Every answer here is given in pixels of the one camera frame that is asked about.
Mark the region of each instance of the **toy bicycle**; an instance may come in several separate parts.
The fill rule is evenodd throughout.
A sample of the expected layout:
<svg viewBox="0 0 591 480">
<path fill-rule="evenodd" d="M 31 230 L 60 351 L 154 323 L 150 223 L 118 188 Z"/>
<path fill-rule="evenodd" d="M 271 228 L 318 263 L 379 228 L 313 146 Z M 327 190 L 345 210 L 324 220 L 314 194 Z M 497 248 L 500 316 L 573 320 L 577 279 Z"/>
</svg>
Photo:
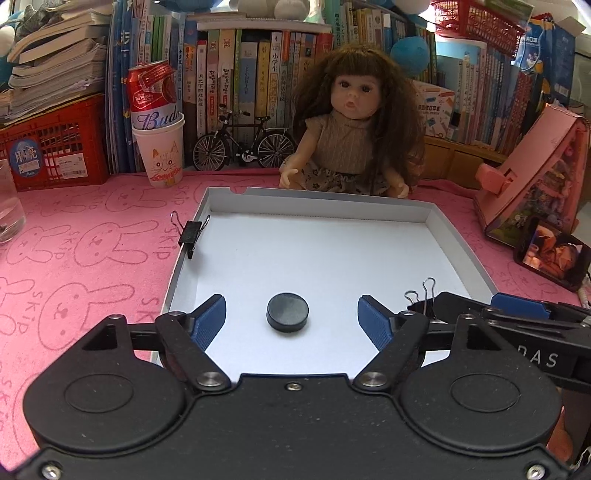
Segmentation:
<svg viewBox="0 0 591 480">
<path fill-rule="evenodd" d="M 287 132 L 287 128 L 264 127 L 271 119 L 270 116 L 256 116 L 257 123 L 254 124 L 230 124 L 231 117 L 235 115 L 251 116 L 251 114 L 243 111 L 232 112 L 222 103 L 219 108 L 223 111 L 219 117 L 222 128 L 215 133 L 202 135 L 193 149 L 193 164 L 197 170 L 221 170 L 229 163 L 231 153 L 228 139 L 235 145 L 235 157 L 245 163 L 256 160 L 263 168 L 281 166 L 283 161 L 296 151 L 296 143 Z M 250 147 L 237 142 L 228 127 L 256 127 L 256 134 Z"/>
</svg>

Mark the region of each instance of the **bicycle wheel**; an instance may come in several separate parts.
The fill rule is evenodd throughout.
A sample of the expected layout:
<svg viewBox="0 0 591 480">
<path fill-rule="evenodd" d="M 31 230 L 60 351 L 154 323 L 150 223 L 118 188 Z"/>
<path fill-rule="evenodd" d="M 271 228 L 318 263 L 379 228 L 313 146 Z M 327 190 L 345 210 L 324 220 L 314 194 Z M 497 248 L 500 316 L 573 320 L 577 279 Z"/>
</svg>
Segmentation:
<svg viewBox="0 0 591 480">
<path fill-rule="evenodd" d="M 225 138 L 205 134 L 193 149 L 193 165 L 200 171 L 221 170 L 229 156 L 230 146 Z"/>
<path fill-rule="evenodd" d="M 283 129 L 265 130 L 256 148 L 257 161 L 263 168 L 281 167 L 283 161 L 296 151 L 296 143 Z"/>
</svg>

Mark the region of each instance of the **black puck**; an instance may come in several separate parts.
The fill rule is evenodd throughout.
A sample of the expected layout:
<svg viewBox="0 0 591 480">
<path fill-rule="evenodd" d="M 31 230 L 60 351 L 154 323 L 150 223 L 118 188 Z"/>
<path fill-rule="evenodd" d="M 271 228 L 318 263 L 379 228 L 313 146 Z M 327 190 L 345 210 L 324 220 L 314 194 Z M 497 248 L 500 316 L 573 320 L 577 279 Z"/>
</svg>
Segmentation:
<svg viewBox="0 0 591 480">
<path fill-rule="evenodd" d="M 309 312 L 308 304 L 299 295 L 280 293 L 269 300 L 267 322 L 280 332 L 297 332 L 306 325 Z"/>
</svg>

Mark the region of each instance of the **screw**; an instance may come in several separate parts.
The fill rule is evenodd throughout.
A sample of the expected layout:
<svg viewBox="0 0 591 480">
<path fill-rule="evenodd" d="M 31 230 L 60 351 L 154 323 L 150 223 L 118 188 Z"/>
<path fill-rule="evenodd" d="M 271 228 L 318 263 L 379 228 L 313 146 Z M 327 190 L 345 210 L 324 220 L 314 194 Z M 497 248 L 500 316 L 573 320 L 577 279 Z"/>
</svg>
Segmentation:
<svg viewBox="0 0 591 480">
<path fill-rule="evenodd" d="M 364 387 L 376 388 L 383 387 L 388 381 L 388 377 L 380 372 L 366 372 L 361 375 L 359 380 Z"/>
<path fill-rule="evenodd" d="M 301 384 L 299 383 L 288 383 L 286 386 L 286 389 L 289 390 L 290 392 L 299 392 L 302 388 Z"/>
<path fill-rule="evenodd" d="M 546 475 L 546 469 L 543 465 L 532 465 L 530 469 L 527 470 L 527 480 L 541 480 Z"/>
<path fill-rule="evenodd" d="M 41 467 L 41 474 L 47 480 L 60 480 L 61 470 L 52 463 L 46 463 Z"/>
<path fill-rule="evenodd" d="M 216 388 L 224 383 L 224 377 L 220 372 L 204 372 L 197 377 L 197 383 L 202 387 Z"/>
</svg>

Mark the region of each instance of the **glass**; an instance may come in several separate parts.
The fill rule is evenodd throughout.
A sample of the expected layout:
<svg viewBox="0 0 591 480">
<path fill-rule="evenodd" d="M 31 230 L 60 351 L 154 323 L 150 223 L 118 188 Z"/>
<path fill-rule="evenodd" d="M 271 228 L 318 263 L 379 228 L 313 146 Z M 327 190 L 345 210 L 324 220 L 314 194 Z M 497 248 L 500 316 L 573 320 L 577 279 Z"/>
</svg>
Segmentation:
<svg viewBox="0 0 591 480">
<path fill-rule="evenodd" d="M 0 160 L 0 244 L 8 242 L 25 225 L 25 211 L 18 199 L 8 160 Z"/>
</svg>

